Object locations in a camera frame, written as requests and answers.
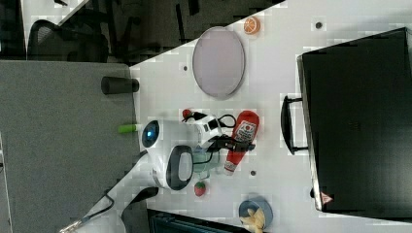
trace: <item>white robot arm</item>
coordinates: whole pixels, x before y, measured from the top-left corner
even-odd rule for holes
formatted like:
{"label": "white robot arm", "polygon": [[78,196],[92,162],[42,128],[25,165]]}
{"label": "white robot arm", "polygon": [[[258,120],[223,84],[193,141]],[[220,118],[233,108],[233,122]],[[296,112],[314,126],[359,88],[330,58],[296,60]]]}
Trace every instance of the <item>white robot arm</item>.
{"label": "white robot arm", "polygon": [[[221,124],[215,116],[200,113],[194,115],[192,122],[153,120],[148,123],[142,132],[142,145],[147,153],[85,217],[59,233],[125,233],[121,214],[142,190],[148,187],[181,190],[189,184],[194,149],[236,149],[236,142],[223,134]],[[242,150],[244,147],[240,145],[237,148]]]}

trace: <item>black wire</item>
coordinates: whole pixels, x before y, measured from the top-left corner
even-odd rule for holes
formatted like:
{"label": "black wire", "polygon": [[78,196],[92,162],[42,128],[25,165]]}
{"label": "black wire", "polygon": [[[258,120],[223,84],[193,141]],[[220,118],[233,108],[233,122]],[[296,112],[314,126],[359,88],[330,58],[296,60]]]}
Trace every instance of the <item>black wire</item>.
{"label": "black wire", "polygon": [[[222,119],[225,118],[225,117],[231,117],[233,119],[233,122],[234,122],[233,125],[228,126],[225,123],[223,123]],[[220,118],[218,118],[218,121],[219,121],[219,124],[221,126],[226,127],[226,128],[234,128],[234,126],[236,125],[236,118],[233,115],[223,115]]]}
{"label": "black wire", "polygon": [[196,162],[196,163],[193,163],[193,165],[194,165],[194,164],[203,164],[203,163],[208,163],[208,162],[210,162],[210,161],[212,160],[212,157],[213,157],[213,153],[211,152],[211,153],[210,153],[210,157],[209,157],[209,159],[208,159],[207,161],[203,161],[203,162]]}
{"label": "black wire", "polygon": [[187,116],[186,118],[182,119],[182,122],[188,122],[188,120],[189,120],[190,118],[194,118],[194,116],[193,116],[193,115]]}
{"label": "black wire", "polygon": [[111,202],[110,206],[108,206],[108,207],[106,207],[105,209],[103,209],[103,210],[101,210],[101,211],[98,211],[98,212],[96,212],[96,213],[94,213],[94,214],[92,214],[92,215],[85,216],[85,217],[83,218],[83,219],[85,220],[84,223],[85,223],[86,221],[90,220],[90,219],[91,219],[92,217],[94,217],[94,216],[97,216],[97,215],[100,215],[100,214],[103,214],[103,213],[109,211],[109,210],[115,205],[115,200],[113,200],[112,197],[110,197],[107,193],[104,194],[104,195],[107,197],[107,199],[110,200],[110,202]]}

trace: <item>black cylinder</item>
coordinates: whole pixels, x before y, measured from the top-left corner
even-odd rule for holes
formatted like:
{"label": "black cylinder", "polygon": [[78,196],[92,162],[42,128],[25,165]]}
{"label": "black cylinder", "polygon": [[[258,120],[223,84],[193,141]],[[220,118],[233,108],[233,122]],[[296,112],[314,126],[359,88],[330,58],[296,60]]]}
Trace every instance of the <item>black cylinder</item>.
{"label": "black cylinder", "polygon": [[139,82],[134,79],[103,77],[103,94],[131,93],[139,90]]}

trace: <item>red ketchup bottle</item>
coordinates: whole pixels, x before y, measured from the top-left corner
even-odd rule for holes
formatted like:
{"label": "red ketchup bottle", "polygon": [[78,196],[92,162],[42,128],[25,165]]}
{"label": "red ketchup bottle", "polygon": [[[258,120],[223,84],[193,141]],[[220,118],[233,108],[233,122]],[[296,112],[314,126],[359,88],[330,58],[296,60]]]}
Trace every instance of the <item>red ketchup bottle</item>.
{"label": "red ketchup bottle", "polygon": [[[258,123],[257,114],[252,111],[243,111],[236,120],[232,138],[242,143],[251,143],[258,132]],[[245,152],[230,151],[224,164],[224,173],[228,176],[233,175],[244,155]]]}

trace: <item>black office chair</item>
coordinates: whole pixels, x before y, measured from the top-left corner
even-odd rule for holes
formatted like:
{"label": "black office chair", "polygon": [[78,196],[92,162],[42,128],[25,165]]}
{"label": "black office chair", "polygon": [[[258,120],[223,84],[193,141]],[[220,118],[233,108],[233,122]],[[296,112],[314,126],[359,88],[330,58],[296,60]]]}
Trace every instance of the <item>black office chair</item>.
{"label": "black office chair", "polygon": [[[149,12],[149,2],[150,0],[105,0],[111,42],[111,55],[129,66],[135,64],[135,62],[131,62],[131,60],[140,60],[139,57],[142,56],[142,54],[146,52],[159,53],[161,49],[158,43],[148,43],[139,48],[133,48],[131,45],[131,36],[133,34],[132,26],[140,25],[141,17]],[[121,9],[122,15],[128,17],[124,31],[119,33],[121,34],[120,38],[118,38],[118,29],[115,24],[114,3],[117,3],[117,7]]]}
{"label": "black office chair", "polygon": [[0,0],[0,60],[25,60],[25,57],[20,3]]}
{"label": "black office chair", "polygon": [[105,63],[108,55],[108,41],[101,33],[84,33],[46,20],[38,20],[31,27],[28,60]]}

